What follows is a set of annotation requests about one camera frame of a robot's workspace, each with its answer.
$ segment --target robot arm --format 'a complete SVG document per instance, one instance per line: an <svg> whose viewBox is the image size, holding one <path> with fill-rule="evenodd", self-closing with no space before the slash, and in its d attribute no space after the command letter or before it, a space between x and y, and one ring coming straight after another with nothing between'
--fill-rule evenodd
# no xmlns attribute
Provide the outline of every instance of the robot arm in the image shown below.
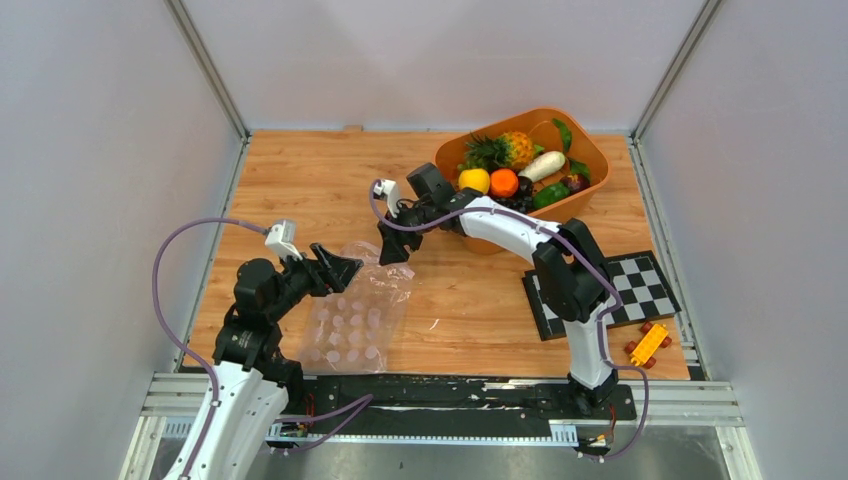
<svg viewBox="0 0 848 480"><path fill-rule="evenodd" d="M420 247L423 233L435 228L435 223L443 230L487 240L524 258L536 269L545 304L563 319L571 351L569 378L581 392L576 401L584 411L602 404L618 382L617 372L603 361L601 345L606 339L599 342L596 325L608 293L582 264L567 263L565 256L571 252L546 233L564 237L593 268L608 278L605 258L586 225L576 219L561 225L512 210L505 212L479 192L471 189L457 192L432 164L416 169L407 180L418 201L411 207L400 205L395 211L389 210L386 220L403 227L433 226L410 232L380 221L378 229L383 237L380 263L407 261L410 251ZM397 198L394 182L381 181L378 187L379 190L375 188L372 192L375 199ZM462 212L458 215L454 213L459 210Z"/></svg>
<svg viewBox="0 0 848 480"><path fill-rule="evenodd" d="M303 370L280 352L278 322L307 295L343 292L363 263L333 255L317 243L310 246L316 258L308 259L294 247L293 237L294 224L282 221L265 239L280 257L282 273L264 258L239 267L235 303L215 339L217 384L210 380L194 427L166 480L245 478L271 423L287 405L300 402ZM210 409L215 412L207 424ZM199 442L202 446L193 457Z"/></svg>

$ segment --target checkerboard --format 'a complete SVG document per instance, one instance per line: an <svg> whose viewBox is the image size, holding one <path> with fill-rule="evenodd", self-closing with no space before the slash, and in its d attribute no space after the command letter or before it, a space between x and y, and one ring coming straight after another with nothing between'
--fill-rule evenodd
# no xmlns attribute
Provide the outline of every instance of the checkerboard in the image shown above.
<svg viewBox="0 0 848 480"><path fill-rule="evenodd" d="M610 327L619 327L665 318L680 311L662 269L651 251L629 253L607 258L607 271L612 285L621 295L624 306L605 320ZM524 290L530 301L530 309L539 329L539 337L552 340L565 336L562 320L542 302L539 294L539 279L530 270L524 274Z"/></svg>

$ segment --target toy car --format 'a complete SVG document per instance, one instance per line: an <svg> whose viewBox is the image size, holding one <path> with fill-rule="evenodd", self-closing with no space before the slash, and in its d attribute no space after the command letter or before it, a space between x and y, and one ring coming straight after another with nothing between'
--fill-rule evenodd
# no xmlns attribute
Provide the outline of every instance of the toy car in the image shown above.
<svg viewBox="0 0 848 480"><path fill-rule="evenodd" d="M651 368L657 363L657 359L653 357L657 348L671 345L671 337L665 327L651 322L645 322L639 331L645 336L638 345L636 342L628 343L624 351L630 354L630 363L634 366Z"/></svg>

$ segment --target clear plastic bag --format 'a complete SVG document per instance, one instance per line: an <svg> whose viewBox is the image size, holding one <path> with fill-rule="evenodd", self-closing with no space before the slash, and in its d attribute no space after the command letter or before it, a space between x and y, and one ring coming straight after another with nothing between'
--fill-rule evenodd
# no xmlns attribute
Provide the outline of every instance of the clear plastic bag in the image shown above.
<svg viewBox="0 0 848 480"><path fill-rule="evenodd" d="M381 267L380 249L370 243L349 243L339 254L365 265L343 293L315 299L299 360L308 374L385 372L414 273L405 263Z"/></svg>

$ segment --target wooden table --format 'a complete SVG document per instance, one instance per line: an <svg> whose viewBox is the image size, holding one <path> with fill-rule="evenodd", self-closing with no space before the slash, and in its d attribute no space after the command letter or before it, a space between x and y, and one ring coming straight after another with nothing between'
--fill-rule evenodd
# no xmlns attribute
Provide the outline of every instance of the wooden table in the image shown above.
<svg viewBox="0 0 848 480"><path fill-rule="evenodd" d="M297 222L301 250L312 242L338 252L364 240L380 246L368 204L375 178L398 181L412 197L405 178L432 160L439 145L455 133L260 131L253 137L230 216L259 225L280 218ZM607 256L652 249L650 227L636 183L625 137L594 137L611 161L612 177L579 216ZM227 226L191 336L191 348L211 359L215 336L232 304L239 265L256 257L276 258L262 239ZM508 252L472 254L460 238L442 231L425 236L413 254L414 290L406 317L389 350L392 372L430 374L564 376L570 356L566 339L542 342L521 285L529 269ZM307 298L281 321L282 350L296 358L312 300ZM672 346L656 354L653 378L688 379L677 327ZM627 363L624 345L641 338L637 326L610 330L613 359ZM193 365L187 358L186 365ZM633 377L622 372L623 377Z"/></svg>

